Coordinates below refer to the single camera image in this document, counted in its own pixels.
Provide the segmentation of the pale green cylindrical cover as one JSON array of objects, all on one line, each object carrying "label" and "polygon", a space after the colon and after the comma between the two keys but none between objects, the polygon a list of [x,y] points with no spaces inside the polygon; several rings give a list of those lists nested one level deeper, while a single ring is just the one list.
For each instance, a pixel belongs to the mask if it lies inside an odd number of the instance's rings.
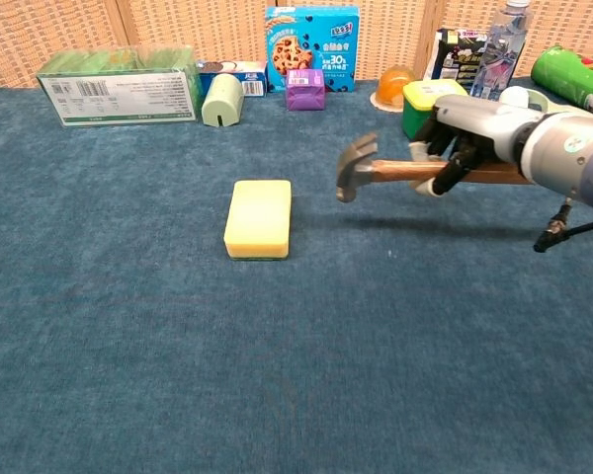
[{"label": "pale green cylindrical cover", "polygon": [[204,125],[220,127],[239,123],[243,101],[240,80],[232,74],[217,74],[211,81],[202,106]]}]

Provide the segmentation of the orange jelly cup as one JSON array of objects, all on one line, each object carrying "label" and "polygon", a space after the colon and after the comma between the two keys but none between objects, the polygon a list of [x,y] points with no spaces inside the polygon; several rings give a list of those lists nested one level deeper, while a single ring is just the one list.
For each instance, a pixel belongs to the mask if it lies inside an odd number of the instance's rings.
[{"label": "orange jelly cup", "polygon": [[389,67],[380,77],[370,102],[376,108],[389,113],[403,112],[403,87],[416,79],[413,71],[403,65]]}]

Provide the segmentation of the clear plastic water bottle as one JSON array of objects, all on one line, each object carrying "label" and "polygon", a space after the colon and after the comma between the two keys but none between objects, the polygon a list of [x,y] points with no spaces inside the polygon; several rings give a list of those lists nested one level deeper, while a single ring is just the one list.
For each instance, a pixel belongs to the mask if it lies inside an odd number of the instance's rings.
[{"label": "clear plastic water bottle", "polygon": [[531,0],[505,0],[492,20],[469,94],[498,101],[508,87],[531,24]]}]

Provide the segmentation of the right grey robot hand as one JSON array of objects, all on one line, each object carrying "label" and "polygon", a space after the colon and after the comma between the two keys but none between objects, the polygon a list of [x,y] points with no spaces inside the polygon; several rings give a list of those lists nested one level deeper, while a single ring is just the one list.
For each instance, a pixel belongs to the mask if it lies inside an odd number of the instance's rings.
[{"label": "right grey robot hand", "polygon": [[413,181],[411,187],[438,198],[483,164],[519,166],[527,139],[543,119],[539,111],[486,99],[455,94],[438,98],[409,149],[415,161],[437,161],[447,148],[451,155],[436,177]]}]

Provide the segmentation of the blue sandwich cookie box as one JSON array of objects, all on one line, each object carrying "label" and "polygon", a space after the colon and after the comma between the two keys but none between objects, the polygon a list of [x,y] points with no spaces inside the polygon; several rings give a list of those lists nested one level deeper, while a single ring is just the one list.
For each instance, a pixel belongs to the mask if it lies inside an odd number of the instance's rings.
[{"label": "blue sandwich cookie box", "polygon": [[245,97],[264,97],[267,92],[267,62],[266,61],[198,61],[197,69],[205,96],[211,86],[213,78],[218,74],[230,74],[242,84]]}]

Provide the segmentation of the green tub with yellow lid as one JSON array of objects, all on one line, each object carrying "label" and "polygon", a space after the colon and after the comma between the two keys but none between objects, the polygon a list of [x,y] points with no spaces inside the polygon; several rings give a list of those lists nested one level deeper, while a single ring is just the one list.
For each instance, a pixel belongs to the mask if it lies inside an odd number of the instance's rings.
[{"label": "green tub with yellow lid", "polygon": [[428,79],[409,82],[402,88],[401,127],[412,141],[415,133],[430,116],[435,101],[445,95],[467,96],[468,92],[454,79]]}]

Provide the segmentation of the pale green lint roller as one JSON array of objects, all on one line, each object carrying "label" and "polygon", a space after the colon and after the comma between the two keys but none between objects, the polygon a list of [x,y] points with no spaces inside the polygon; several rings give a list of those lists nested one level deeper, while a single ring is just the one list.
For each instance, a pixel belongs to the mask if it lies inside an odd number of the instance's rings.
[{"label": "pale green lint roller", "polygon": [[521,86],[510,86],[500,95],[498,102],[514,107],[537,110],[548,113],[555,108],[555,104],[545,94]]}]

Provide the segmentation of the green chips can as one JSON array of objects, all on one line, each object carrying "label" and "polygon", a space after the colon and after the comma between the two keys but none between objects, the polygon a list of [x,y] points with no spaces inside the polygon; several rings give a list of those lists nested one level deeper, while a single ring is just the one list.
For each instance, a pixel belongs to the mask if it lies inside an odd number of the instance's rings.
[{"label": "green chips can", "polygon": [[535,61],[531,78],[570,104],[593,113],[593,59],[560,45]]}]

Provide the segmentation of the yellow sponge with green base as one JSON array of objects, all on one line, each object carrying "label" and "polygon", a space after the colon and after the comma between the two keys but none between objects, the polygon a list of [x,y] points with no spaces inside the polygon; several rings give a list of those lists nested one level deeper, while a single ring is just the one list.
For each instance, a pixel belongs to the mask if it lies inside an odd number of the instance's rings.
[{"label": "yellow sponge with green base", "polygon": [[292,184],[240,180],[234,184],[223,242],[238,260],[285,259],[290,248]]}]

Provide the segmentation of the small purple carton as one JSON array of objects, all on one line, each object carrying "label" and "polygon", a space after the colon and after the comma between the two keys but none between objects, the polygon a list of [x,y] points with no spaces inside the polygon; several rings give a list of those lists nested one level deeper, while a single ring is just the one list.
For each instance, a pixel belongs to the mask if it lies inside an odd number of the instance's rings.
[{"label": "small purple carton", "polygon": [[289,111],[322,111],[325,109],[325,82],[321,69],[288,71],[286,103]]}]

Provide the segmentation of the black and white snack box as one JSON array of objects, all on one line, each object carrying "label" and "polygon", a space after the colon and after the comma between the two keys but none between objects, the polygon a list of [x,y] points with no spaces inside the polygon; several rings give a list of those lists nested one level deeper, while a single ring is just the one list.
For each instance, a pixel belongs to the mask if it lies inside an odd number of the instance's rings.
[{"label": "black and white snack box", "polygon": [[437,30],[423,79],[453,79],[469,93],[486,40],[487,34],[477,30]]}]

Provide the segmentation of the blue table cloth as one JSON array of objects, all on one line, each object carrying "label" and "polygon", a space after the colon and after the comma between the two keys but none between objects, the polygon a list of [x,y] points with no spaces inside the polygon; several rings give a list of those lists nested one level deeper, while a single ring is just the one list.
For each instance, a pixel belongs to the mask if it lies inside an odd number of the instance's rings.
[{"label": "blue table cloth", "polygon": [[[593,474],[593,231],[532,186],[335,196],[372,85],[242,122],[68,128],[0,89],[0,474]],[[234,184],[292,184],[231,259]]]}]

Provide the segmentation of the clear box of green packets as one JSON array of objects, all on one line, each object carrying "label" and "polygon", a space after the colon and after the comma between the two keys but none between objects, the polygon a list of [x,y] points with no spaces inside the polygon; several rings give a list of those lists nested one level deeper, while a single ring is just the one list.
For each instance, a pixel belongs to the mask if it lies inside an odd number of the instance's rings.
[{"label": "clear box of green packets", "polygon": [[202,107],[188,45],[61,50],[37,80],[64,126],[195,121]]}]

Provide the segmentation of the claw hammer with wooden handle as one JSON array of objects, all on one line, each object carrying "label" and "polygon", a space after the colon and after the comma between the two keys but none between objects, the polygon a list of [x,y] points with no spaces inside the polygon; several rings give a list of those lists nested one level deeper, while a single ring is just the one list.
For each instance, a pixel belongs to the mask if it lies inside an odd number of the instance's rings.
[{"label": "claw hammer with wooden handle", "polygon": [[370,183],[420,182],[436,178],[449,168],[464,169],[455,183],[460,181],[494,185],[528,185],[516,165],[496,160],[482,160],[476,165],[455,165],[456,158],[443,161],[423,157],[420,161],[372,160],[378,152],[378,136],[368,133],[352,142],[340,155],[336,167],[336,197],[342,202],[356,198],[357,189]]}]

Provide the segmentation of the blue chocolate chip cookie box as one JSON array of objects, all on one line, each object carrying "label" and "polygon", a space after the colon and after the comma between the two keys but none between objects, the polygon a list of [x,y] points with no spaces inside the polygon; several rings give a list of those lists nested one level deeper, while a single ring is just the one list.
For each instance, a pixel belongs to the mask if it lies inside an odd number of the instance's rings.
[{"label": "blue chocolate chip cookie box", "polygon": [[357,6],[267,8],[264,28],[270,90],[284,91],[290,70],[320,69],[328,92],[352,92],[359,26]]}]

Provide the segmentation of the woven folding screen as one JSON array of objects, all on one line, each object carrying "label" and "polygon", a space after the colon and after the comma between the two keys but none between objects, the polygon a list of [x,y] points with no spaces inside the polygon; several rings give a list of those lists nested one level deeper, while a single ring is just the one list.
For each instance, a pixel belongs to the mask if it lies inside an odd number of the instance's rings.
[{"label": "woven folding screen", "polygon": [[0,87],[29,88],[55,52],[188,44],[199,59],[262,60],[270,6],[356,5],[359,79],[421,73],[439,28],[486,30],[501,0],[0,0]]}]

